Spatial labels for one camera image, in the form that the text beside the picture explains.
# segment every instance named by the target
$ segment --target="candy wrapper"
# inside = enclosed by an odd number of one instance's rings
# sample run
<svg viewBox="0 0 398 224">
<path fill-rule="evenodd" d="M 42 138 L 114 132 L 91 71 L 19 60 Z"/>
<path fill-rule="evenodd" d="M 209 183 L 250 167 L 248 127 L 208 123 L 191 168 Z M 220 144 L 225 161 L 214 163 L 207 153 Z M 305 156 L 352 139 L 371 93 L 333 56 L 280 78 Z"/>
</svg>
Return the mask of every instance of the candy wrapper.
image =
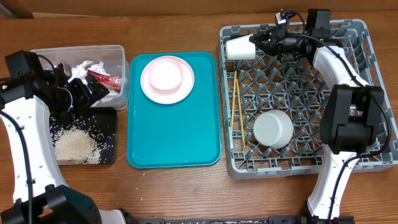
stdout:
<svg viewBox="0 0 398 224">
<path fill-rule="evenodd" d="M 87 70 L 87 74 L 93 75 L 98 82 L 108 88 L 112 88 L 114 90 L 121 89 L 122 79 L 120 77 L 102 75 L 97 72 L 91 71 L 90 69 Z"/>
</svg>

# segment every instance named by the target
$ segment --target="wooden tabletop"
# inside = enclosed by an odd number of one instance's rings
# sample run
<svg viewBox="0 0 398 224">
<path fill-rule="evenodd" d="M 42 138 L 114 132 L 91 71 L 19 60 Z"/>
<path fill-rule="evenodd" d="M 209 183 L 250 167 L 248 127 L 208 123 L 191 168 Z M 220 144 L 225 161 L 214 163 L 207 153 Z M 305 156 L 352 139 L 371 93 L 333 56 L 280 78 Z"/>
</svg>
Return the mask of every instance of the wooden tabletop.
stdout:
<svg viewBox="0 0 398 224">
<path fill-rule="evenodd" d="M 396 12 L 333 12 L 332 19 L 362 19 L 368 26 L 390 104 L 398 118 Z M 18 50 L 120 44 L 127 61 L 151 52 L 207 51 L 217 59 L 223 26 L 274 21 L 273 14 L 223 16 L 93 17 L 0 21 L 0 58 Z M 0 77 L 9 76 L 0 60 Z M 63 166 L 68 185 L 102 209 L 125 208 L 137 218 L 260 218 L 297 215 L 317 175 L 233 180 L 223 155 L 211 167 L 137 170 L 127 163 L 127 110 L 120 111 L 117 159 L 110 166 Z M 342 203 L 357 223 L 398 223 L 398 167 L 353 174 Z M 14 174 L 7 133 L 0 125 L 0 210 L 12 206 Z"/>
</svg>

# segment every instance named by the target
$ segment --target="gray dish rack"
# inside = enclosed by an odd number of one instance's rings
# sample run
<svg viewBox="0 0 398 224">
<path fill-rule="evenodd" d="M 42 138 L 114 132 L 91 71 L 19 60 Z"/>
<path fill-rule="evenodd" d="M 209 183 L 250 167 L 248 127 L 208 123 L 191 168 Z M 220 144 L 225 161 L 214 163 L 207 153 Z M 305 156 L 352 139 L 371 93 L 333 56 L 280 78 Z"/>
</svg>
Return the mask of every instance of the gray dish rack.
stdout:
<svg viewBox="0 0 398 224">
<path fill-rule="evenodd" d="M 313 174 L 320 170 L 323 148 L 319 138 L 319 123 L 327 104 L 329 89 L 322 75 L 310 67 L 305 58 L 281 63 L 275 57 L 256 51 L 254 60 L 228 60 L 225 42 L 247 34 L 265 32 L 275 24 L 227 26 L 220 30 L 220 75 L 224 111 L 224 139 L 228 174 L 233 179 L 285 177 Z M 371 85 L 384 89 L 379 67 L 366 24 L 358 19 L 330 21 L 332 36 L 343 44 L 347 59 Z M 302 24 L 291 23 L 289 31 L 302 32 Z M 231 105 L 234 71 L 238 71 L 243 108 L 243 134 L 240 129 L 238 106 L 231 128 Z M 392 137 L 383 154 L 361 159 L 353 172 L 377 172 L 398 164 L 397 126 L 387 95 L 384 108 L 391 119 Z M 260 145 L 252 133 L 254 120 L 263 112 L 277 109 L 286 112 L 294 124 L 292 140 L 283 148 L 271 149 Z M 367 150 L 379 150 L 386 138 L 386 127 L 380 124 L 376 142 Z"/>
</svg>

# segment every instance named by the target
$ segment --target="blue tray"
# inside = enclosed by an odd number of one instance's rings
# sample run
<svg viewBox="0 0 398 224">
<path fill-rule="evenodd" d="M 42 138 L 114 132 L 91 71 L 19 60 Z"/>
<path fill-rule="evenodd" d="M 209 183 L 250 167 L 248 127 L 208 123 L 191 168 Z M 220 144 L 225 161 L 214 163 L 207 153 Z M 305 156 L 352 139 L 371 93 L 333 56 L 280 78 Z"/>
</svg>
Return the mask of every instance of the blue tray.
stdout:
<svg viewBox="0 0 398 224">
<path fill-rule="evenodd" d="M 172 105 L 148 99 L 141 73 L 153 59 L 176 56 L 195 74 L 191 93 Z M 216 62 L 206 52 L 138 55 L 130 66 L 127 160 L 138 169 L 209 166 L 221 156 Z"/>
</svg>

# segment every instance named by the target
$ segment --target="wooden chopstick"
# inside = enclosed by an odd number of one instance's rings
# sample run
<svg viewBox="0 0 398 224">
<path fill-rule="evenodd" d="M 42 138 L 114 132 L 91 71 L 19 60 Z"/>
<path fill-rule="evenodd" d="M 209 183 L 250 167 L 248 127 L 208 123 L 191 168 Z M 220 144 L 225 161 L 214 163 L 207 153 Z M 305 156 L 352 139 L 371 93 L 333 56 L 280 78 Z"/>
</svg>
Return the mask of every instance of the wooden chopstick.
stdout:
<svg viewBox="0 0 398 224">
<path fill-rule="evenodd" d="M 234 93 L 232 98 L 232 115 L 231 115 L 231 130 L 234 130 L 234 117 L 235 117 L 235 88 L 236 87 L 236 71 L 234 75 Z"/>
<path fill-rule="evenodd" d="M 243 128 L 243 118 L 242 118 L 242 104 L 241 104 L 241 94 L 239 91 L 239 81 L 236 80 L 236 88 L 238 89 L 238 103 L 239 103 L 239 119 L 241 121 L 241 131 L 243 138 L 243 149 L 246 147 L 246 143 L 244 142 L 244 128 Z"/>
</svg>

